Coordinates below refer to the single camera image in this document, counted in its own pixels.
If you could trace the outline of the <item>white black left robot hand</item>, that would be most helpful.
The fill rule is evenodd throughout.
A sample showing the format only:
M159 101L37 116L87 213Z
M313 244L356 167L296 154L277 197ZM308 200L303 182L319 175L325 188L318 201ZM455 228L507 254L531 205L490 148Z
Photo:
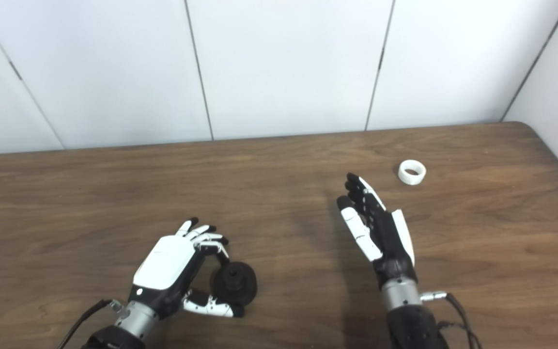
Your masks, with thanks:
M161 237L133 276L128 302L149 307L160 320L180 310L217 317L242 318L242 305L194 290L191 285L206 257L215 256L222 267L230 263L229 241L215 226L201 225L193 217L175 234Z

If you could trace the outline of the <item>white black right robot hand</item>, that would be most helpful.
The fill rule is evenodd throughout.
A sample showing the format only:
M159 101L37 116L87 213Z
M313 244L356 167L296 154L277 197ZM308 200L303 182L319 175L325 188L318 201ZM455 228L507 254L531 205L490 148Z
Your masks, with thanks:
M390 280L418 281L412 239L403 212L389 211L363 177L347 173L345 196L336 200L344 223L372 263L379 288Z

